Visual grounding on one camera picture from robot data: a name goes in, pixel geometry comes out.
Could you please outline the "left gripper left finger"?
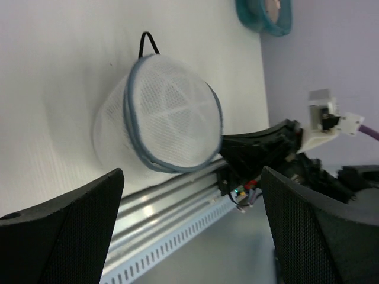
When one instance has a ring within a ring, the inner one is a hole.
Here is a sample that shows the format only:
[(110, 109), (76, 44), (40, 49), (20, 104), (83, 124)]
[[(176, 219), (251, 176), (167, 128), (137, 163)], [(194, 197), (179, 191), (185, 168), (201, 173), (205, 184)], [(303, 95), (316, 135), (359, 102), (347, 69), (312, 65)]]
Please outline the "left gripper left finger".
[(99, 283), (123, 187), (115, 169), (1, 217), (1, 283)]

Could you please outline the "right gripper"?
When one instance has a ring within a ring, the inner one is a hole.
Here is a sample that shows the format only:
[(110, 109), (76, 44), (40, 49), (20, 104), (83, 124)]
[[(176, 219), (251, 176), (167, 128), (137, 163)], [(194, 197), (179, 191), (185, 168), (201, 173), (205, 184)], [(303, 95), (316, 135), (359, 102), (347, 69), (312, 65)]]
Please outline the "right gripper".
[(320, 159), (310, 159), (300, 149), (302, 128), (298, 121), (285, 119), (273, 127), (223, 136), (221, 156), (244, 181), (257, 178), (266, 166), (337, 201), (350, 201), (355, 194), (322, 168)]

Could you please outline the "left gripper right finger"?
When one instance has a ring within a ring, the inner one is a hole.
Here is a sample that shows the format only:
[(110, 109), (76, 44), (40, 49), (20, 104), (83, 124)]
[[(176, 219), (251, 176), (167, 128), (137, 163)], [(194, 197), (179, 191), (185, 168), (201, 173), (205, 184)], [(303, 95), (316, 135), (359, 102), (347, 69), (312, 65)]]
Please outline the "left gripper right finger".
[(337, 201), (269, 167), (261, 182), (285, 283), (378, 283), (378, 212)]

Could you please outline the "white mesh laundry bag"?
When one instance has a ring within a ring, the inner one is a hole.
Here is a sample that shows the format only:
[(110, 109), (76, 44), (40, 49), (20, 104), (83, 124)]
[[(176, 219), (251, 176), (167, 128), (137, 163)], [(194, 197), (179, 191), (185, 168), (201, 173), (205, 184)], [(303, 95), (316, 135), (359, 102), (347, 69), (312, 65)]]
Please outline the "white mesh laundry bag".
[(100, 162), (133, 173), (181, 174), (207, 166), (222, 144), (223, 113), (211, 86), (160, 54), (150, 32), (138, 59), (100, 107), (93, 144)]

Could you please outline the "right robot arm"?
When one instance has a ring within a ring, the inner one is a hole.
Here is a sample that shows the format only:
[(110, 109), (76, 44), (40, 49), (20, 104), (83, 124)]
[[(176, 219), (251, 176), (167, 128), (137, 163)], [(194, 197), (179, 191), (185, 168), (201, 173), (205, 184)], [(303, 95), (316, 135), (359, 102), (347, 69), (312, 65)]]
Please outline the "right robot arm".
[(261, 195), (264, 167), (344, 203), (359, 191), (378, 188), (377, 165), (343, 166), (333, 177), (319, 159), (300, 152), (303, 136), (304, 129), (291, 120), (255, 133), (224, 135), (220, 154), (227, 167), (218, 173), (221, 194), (239, 206), (253, 204)]

